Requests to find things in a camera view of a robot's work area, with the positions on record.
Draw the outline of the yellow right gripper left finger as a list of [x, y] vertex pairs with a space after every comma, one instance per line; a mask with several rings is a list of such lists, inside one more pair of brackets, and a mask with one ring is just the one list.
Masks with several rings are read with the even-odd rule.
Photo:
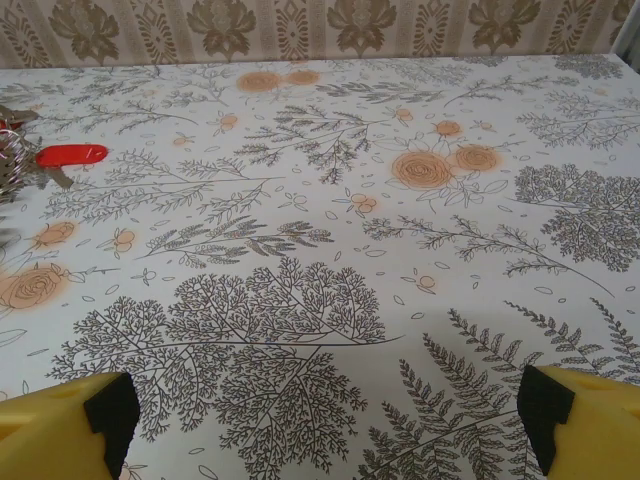
[[102, 373], [1, 403], [3, 479], [117, 479], [140, 419], [128, 373]]

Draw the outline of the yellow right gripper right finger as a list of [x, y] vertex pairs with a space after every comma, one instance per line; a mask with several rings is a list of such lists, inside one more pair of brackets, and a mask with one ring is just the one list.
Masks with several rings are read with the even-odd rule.
[[548, 479], [639, 477], [639, 388], [552, 366], [527, 366], [517, 411]]

